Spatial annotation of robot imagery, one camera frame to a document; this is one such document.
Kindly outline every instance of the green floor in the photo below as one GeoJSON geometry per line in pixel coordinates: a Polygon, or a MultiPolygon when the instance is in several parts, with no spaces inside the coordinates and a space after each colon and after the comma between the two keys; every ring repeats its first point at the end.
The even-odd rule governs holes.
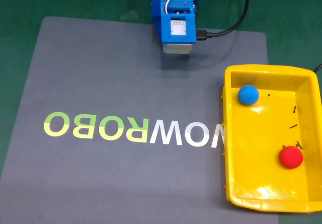
{"type": "MultiPolygon", "coordinates": [[[[151,23],[151,0],[0,0],[0,169],[5,161],[41,20],[46,16],[151,23]]],[[[224,29],[244,0],[201,0],[197,26],[224,29]]],[[[269,64],[322,63],[322,0],[251,0],[241,30],[264,32],[269,64]]],[[[281,224],[321,223],[322,214],[282,214],[281,224]]]]}

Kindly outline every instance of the red ball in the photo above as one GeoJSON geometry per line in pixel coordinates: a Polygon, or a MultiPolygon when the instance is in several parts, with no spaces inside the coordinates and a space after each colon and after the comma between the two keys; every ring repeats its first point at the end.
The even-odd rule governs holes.
{"type": "Polygon", "coordinates": [[[284,167],[294,169],[302,164],[303,153],[297,147],[287,146],[280,151],[279,159],[284,167]]]}

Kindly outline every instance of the gray mat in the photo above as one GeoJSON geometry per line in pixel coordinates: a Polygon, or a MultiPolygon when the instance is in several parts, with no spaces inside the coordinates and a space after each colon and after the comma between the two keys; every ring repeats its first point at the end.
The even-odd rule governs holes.
{"type": "MultiPolygon", "coordinates": [[[[164,55],[152,25],[45,18],[0,181],[0,223],[278,223],[225,199],[214,133],[224,71],[245,63],[267,63],[264,34],[233,32],[198,42],[190,56],[164,55]],[[53,112],[70,119],[61,136],[44,130],[53,112]],[[79,114],[96,122],[73,134],[79,114]],[[101,137],[106,116],[120,125],[101,131],[118,139],[101,137]]],[[[62,118],[49,127],[60,131],[62,118]]]]}

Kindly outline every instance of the yellow plastic tray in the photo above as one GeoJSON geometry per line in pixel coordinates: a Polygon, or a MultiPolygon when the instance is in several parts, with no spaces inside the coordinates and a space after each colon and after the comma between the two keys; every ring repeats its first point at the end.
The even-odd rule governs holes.
{"type": "Polygon", "coordinates": [[[322,110],[315,73],[290,66],[230,66],[222,98],[227,200],[261,211],[322,210],[322,110]],[[245,85],[259,90],[252,106],[238,101],[245,85]],[[286,169],[279,151],[297,142],[303,163],[286,169]]]}

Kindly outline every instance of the blue plastic housing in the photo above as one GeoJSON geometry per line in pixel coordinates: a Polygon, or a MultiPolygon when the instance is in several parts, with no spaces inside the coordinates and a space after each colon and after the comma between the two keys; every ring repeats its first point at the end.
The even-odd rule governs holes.
{"type": "Polygon", "coordinates": [[[152,0],[151,15],[163,44],[194,44],[196,37],[196,2],[198,0],[171,0],[168,5],[168,14],[165,13],[167,0],[152,0]],[[172,35],[171,20],[185,20],[187,34],[172,35]]]}

